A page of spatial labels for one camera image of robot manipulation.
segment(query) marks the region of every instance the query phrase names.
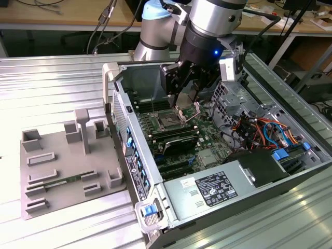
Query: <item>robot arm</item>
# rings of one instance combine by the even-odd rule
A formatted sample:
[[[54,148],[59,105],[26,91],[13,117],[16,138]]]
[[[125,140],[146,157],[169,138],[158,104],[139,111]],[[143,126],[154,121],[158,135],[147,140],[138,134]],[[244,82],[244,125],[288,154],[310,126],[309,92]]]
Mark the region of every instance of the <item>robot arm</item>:
[[[193,80],[190,98],[222,75],[236,81],[243,68],[243,47],[232,31],[241,23],[246,0],[194,0],[180,55],[175,64],[161,65],[161,84],[174,106],[179,93]],[[221,57],[224,49],[231,55]]]

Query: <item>ribbed metal surface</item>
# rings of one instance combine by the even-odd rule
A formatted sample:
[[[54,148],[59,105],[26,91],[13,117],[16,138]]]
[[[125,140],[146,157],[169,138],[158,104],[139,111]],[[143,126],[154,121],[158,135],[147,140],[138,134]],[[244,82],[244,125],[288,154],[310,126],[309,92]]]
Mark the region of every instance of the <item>ribbed metal surface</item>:
[[[268,70],[259,58],[250,54],[247,62],[272,86],[329,144],[332,145],[332,126],[321,116],[316,109],[312,108],[304,100],[296,96],[296,93],[283,82],[283,80],[273,71]],[[248,77],[248,87],[265,104],[272,102],[257,82]]]
[[[101,65],[127,59],[116,55],[0,61],[1,248],[145,248],[127,191],[20,219],[20,131],[32,127],[41,134],[62,131],[62,122],[74,119],[75,108],[88,108],[92,121],[104,118]],[[253,57],[248,59],[270,84],[280,86],[273,72]],[[253,80],[250,88],[262,101],[271,101]],[[283,91],[285,86],[279,93],[291,101],[292,92]],[[312,111],[305,119],[328,132],[310,107],[295,106],[299,112]],[[331,248],[331,206],[332,168],[169,248]]]
[[[104,119],[102,65],[125,54],[0,61],[0,248],[145,248],[128,191],[20,218],[21,131],[63,131],[72,111]]]

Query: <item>blue tab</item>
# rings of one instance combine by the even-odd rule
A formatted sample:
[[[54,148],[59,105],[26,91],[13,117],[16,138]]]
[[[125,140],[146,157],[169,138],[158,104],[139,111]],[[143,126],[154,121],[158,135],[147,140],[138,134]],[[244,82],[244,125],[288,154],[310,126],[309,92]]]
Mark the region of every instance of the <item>blue tab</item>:
[[[141,172],[141,178],[144,180],[146,178],[146,173],[144,170],[142,170]]]
[[[303,147],[304,147],[305,150],[309,150],[309,149],[311,149],[310,144],[308,144],[307,142],[304,142],[304,143],[303,143]]]
[[[127,141],[127,147],[131,147],[131,144],[133,143],[133,139],[130,137],[128,138],[128,141]]]
[[[276,160],[280,160],[285,157],[288,157],[289,154],[285,151],[285,149],[278,149],[273,153],[273,156]]]
[[[149,215],[153,215],[156,214],[158,212],[156,205],[150,205],[150,206],[146,206],[144,208],[144,216],[149,216]]]
[[[143,165],[142,165],[142,162],[140,160],[137,162],[137,166],[139,168],[139,171],[141,171],[142,168],[143,168]]]
[[[146,186],[147,191],[149,191],[150,190],[150,183],[149,183],[148,179],[145,180],[145,186]]]

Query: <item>sticker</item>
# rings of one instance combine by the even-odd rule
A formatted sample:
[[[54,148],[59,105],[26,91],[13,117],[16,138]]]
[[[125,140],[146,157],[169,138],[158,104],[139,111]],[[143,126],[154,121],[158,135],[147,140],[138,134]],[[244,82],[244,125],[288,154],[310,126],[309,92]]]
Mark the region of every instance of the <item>sticker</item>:
[[[195,183],[208,206],[214,206],[238,196],[223,171],[198,179]]]
[[[187,188],[187,187],[195,185],[195,178],[191,177],[191,178],[183,179],[183,180],[180,180],[180,182],[181,182],[183,188]]]
[[[140,172],[136,169],[134,159],[132,156],[126,157],[126,161],[137,195],[140,201],[143,201],[146,199],[146,193],[141,183]]]

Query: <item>table leg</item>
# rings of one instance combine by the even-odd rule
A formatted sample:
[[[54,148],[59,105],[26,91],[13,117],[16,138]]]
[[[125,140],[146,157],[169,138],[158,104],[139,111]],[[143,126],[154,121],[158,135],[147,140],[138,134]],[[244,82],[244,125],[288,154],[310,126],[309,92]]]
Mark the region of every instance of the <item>table leg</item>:
[[[279,60],[281,59],[281,57],[286,52],[287,48],[289,48],[289,46],[293,42],[294,38],[295,38],[295,35],[290,35],[289,37],[287,37],[287,39],[285,40],[285,42],[279,48],[278,52],[274,55],[273,59],[270,61],[269,68],[271,68],[273,70],[273,68],[275,67],[275,65],[279,62]]]
[[[324,68],[324,72],[330,72],[332,70],[332,61],[330,62],[330,64],[328,64],[328,66],[326,68]]]
[[[332,45],[323,53],[323,55],[318,59],[316,64],[304,75],[302,80],[294,87],[296,92],[302,90],[302,87],[306,85],[306,82],[311,79],[311,77],[317,72],[317,70],[322,66],[322,64],[331,56]]]
[[[4,41],[2,40],[0,36],[0,58],[8,57]]]

